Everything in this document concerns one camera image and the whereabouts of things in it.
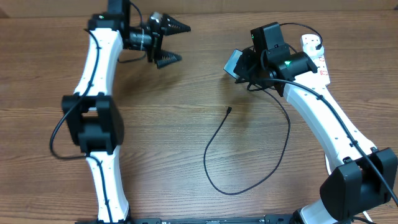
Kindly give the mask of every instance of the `coiled black cable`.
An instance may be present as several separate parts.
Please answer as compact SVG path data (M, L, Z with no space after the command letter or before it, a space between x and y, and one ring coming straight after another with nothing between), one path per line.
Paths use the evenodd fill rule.
M207 146L206 146L205 153L204 153L204 155L203 155L203 166L204 166L204 168L205 168L205 173L206 173L207 179L209 180L209 182L210 182L210 184L213 186L213 188L216 189L219 193L222 193L222 194L225 194L225 195L239 195L239 194L241 194L241 193L245 193L245 192L247 192L248 190L251 190L251 189L257 187L258 185L260 185L260 184L262 184L264 181L266 181L266 180L278 169L280 163L282 162L282 158L283 158L283 156L284 156L284 154L285 154L287 142L288 142L288 140L289 140L289 135L290 135L290 118L289 118L289 115L287 114L285 108L282 106L282 104L279 102L279 100L278 100L276 97L274 97L272 94L270 94L269 92L267 92L267 91L265 91L265 90L263 90L263 92L264 92L264 93L267 93L269 96L272 97L272 99L274 99L274 100L278 103L278 105L280 106L280 108L282 109L282 111L283 111L284 114L285 114L285 117L286 117L286 120L287 120L287 124L288 124L287 134L286 134L286 140L285 140L285 144L284 144L282 153L280 154L279 161L278 161L278 163L276 164L275 168L274 168L267 176L265 176L262 180L260 180L260 181L259 181L258 183L256 183L256 184L252 185L251 187L248 187L248 188L246 188L246 189L244 189L244 190L241 190L241 191L239 191L239 192L228 193L228 192L222 191L222 190L220 190L220 189L213 183L213 181L211 181L211 178L210 178L209 173L207 172L207 168L206 168L206 153L207 153L207 149L209 148L211 142L212 142L212 141L214 140L214 138L216 137L218 131L221 129L221 127L222 127L222 125L224 124L226 118L228 117L229 113L230 113L231 110L232 110L231 107L228 107L227 112L226 112L226 115L225 115L223 121L221 122L221 124L220 124L220 126L218 127L217 131L214 133L213 137L211 137L209 143L208 143Z

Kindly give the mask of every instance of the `black bracket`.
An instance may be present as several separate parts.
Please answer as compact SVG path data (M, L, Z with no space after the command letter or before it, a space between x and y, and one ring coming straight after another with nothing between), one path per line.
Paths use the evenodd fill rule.
M123 48L127 49L130 36L130 1L108 0L108 10L101 14L93 14L88 21L88 29L111 28L120 31Z
M65 113L80 99L78 94L63 96L62 110ZM97 116L83 116L90 108ZM114 104L112 96L86 96L67 116L67 124L73 143L82 152L106 151L111 155L116 146L123 143L123 119Z
M254 50L243 50L234 69L234 73L244 82L257 84L263 89L274 86L278 94L283 96L283 83L262 80L277 78L294 81L295 76L305 72L317 73L317 66L305 52L290 54L289 45L285 43L277 22L253 29L251 37Z
M391 188L397 173L398 159L387 148L368 155ZM320 187L322 202L335 220L342 221L365 210L387 203L391 195L365 158L337 167Z

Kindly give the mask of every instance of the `wood grain surface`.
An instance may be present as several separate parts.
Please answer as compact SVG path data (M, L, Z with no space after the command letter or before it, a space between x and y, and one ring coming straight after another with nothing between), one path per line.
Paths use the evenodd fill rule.
M203 151L233 111L208 152L208 170L221 189L244 189L276 165L287 122L264 93L249 93L223 71L234 49L252 44L250 30L301 22L323 36L328 87L356 127L379 148L398 154L398 13L270 12L178 15L191 33L165 37L163 49L183 60L161 70L145 61L116 68L114 99L125 124L121 172L134 217L253 217L292 213L316 201L327 178L323 150L300 115L279 98L292 120L279 169L238 196L215 191L203 170ZM54 159L48 142L85 65L87 17L0 19L0 223L72 223L97 215L85 161ZM299 48L302 27L283 27ZM139 52L124 52L132 58ZM66 126L55 149L78 154ZM392 202L369 211L378 223L397 223Z
M275 11L392 10L398 0L131 0L144 14L203 14ZM90 16L106 10L108 0L0 0L11 18Z
M3 9L0 6L0 18L8 18L9 16L3 11Z

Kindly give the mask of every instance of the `white plastic housing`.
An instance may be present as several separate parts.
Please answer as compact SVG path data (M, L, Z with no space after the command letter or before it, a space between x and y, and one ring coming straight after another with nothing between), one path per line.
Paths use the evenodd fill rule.
M320 43L319 36L314 34L305 34L301 36L301 46L303 51L310 56L314 64L318 67L318 73L321 77L319 82L322 82L324 85L330 84L330 77L328 67L326 66L325 60L325 48L322 46L320 50L317 50L316 47Z
M368 140L352 124L337 102L330 95L325 85L319 84L320 77L312 72L307 72L295 77L297 83L305 85L325 99L334 107L350 133L366 154L370 154L373 142ZM330 169L333 171L337 166L343 165L343 159L350 157L352 160L362 157L355 147L351 147L351 141L347 138L343 128L337 121L329 108L316 96L293 85L286 84L284 90L286 100L300 113L305 122L320 142L326 156L329 158Z
M102 169L105 178L106 194L109 200L113 223L125 220L129 212L129 202L124 195L122 178L119 165L120 146L117 146L112 155L106 152L92 152L90 156L102 162ZM109 223L108 209L105 205L100 168L94 159L87 158L93 174L95 190L98 199L98 220Z
M332 224L337 222L329 215L320 199L301 209L300 214L304 224Z
M99 61L93 86L90 88L87 96L96 96L99 92L105 95L112 95L114 72L119 55L123 50L123 40L118 30L112 31L110 28L97 28L91 32L97 39L101 49L99 50ZM75 93L82 95L87 89L87 84L93 74L96 57L97 45L90 36L90 46L88 48L85 69L80 83L75 89Z

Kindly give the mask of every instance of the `black joint motor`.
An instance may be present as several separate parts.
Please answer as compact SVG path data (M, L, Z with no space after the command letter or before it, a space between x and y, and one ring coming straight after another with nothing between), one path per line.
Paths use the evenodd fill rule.
M369 155L388 185L393 188L398 159L391 148ZM365 158L350 158L338 166L320 187L322 203L337 221L372 209L391 199L391 194L376 176Z
M317 66L304 52L290 54L280 25L277 22L251 30L254 50L245 49L237 61L234 73L242 82L251 82L262 88L274 86L283 96L284 84L262 81L265 78L277 78L294 81L295 76L305 72L317 73Z
M163 36L190 32L191 27L177 21L167 14L152 13L146 23L130 26L130 1L108 1L108 10L94 14L88 21L88 29L111 28L120 31L123 49L147 52L148 62L155 61L157 68L181 61L178 54L162 50Z
M80 146L81 152L106 151L111 155L116 146L124 139L123 119L112 96L86 96L79 106L79 94L63 96L62 110L67 113L67 124L73 143ZM96 109L96 116L84 116L91 108Z

